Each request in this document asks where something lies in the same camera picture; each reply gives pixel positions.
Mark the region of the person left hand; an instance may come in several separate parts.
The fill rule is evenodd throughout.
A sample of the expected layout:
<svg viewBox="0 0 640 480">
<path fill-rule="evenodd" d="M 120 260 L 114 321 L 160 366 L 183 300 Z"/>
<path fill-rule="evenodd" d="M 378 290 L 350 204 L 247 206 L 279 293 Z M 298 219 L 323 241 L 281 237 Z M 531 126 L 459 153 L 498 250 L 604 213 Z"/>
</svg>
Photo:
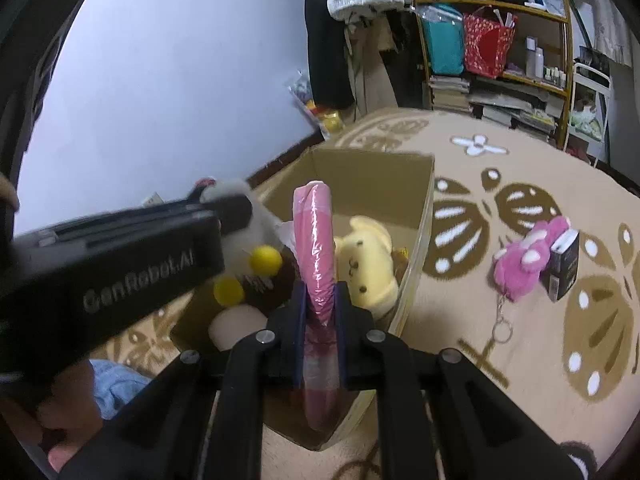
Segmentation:
<svg viewBox="0 0 640 480">
<path fill-rule="evenodd" d="M 66 463 L 102 429 L 103 419 L 94 400 L 94 370 L 80 361 L 55 378 L 51 394 L 35 414 L 29 414 L 8 396 L 1 397 L 1 414 L 21 443 L 40 445 L 46 430 L 62 430 L 64 438 L 47 452 L 58 474 Z"/>
</svg>

